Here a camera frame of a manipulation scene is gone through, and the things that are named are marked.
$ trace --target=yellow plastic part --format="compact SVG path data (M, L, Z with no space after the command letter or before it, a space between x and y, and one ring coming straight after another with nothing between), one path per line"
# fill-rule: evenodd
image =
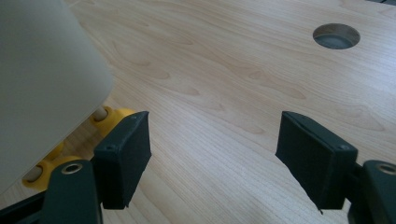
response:
M105 110L107 111L107 117L104 120L96 121L93 116L90 117L91 123L103 137L110 133L123 118L134 114L134 111L128 108L113 110L111 107L105 106Z
M62 141L55 149L53 149L45 158L44 160L53 161L59 155L61 155L62 151L64 150L64 141Z
M43 170L41 176L35 181L22 180L22 184L29 189L36 189L38 191L46 190L50 182L50 174L52 173L55 166L50 161L41 161L37 167Z
M51 151L51 153L53 153L53 154L51 156L48 155L46 158L54 159L53 156L54 156L55 152L60 152L59 148L58 149L55 148L55 149ZM46 190L49 185L49 182L50 182L50 174L56 167L58 167L61 164L66 163L68 161L81 160L81 158L77 157L77 156L60 157L53 161L46 160L46 158L44 160L42 160L41 162L39 162L37 165L37 167L40 167L42 169L41 176L37 180L35 180L35 181L28 181L28 180L24 180L24 179L22 180L22 184L26 188L36 189L38 191Z

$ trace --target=metal screw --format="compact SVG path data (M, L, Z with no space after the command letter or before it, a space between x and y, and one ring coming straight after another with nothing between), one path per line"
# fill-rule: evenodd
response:
M71 163L62 169L62 174L72 175L82 169L81 163Z
M388 175L396 175L396 167L385 163L378 164L376 168Z
M105 147L105 149L106 149L106 150L114 150L114 149L116 149L116 146L114 146L114 145L108 145L108 146Z
M341 146L339 146L339 148L341 148L341 149L343 149L343 150L348 150L348 149L349 149L349 146L341 145Z

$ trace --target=wooden table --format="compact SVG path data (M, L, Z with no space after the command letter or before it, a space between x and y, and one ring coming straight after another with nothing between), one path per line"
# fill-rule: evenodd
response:
M107 104L150 111L152 158L130 208L106 223L347 223L316 209L274 155L281 111L396 162L396 7L343 0L68 1L115 76ZM326 49L312 34L361 35ZM66 140L90 157L84 123ZM32 192L16 185L0 204Z

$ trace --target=black plastic pad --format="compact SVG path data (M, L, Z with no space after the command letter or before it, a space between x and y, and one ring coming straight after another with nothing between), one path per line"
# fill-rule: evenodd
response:
M103 223L89 161L70 161L52 171L39 223Z
M92 159L105 209L124 209L151 157L149 112L124 118L95 148Z
M341 209L358 150L309 117L283 112L276 156L318 209Z

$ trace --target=white cylinder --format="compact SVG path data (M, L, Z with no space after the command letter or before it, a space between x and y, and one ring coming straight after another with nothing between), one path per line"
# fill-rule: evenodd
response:
M107 98L105 61L59 0L0 1L0 193Z

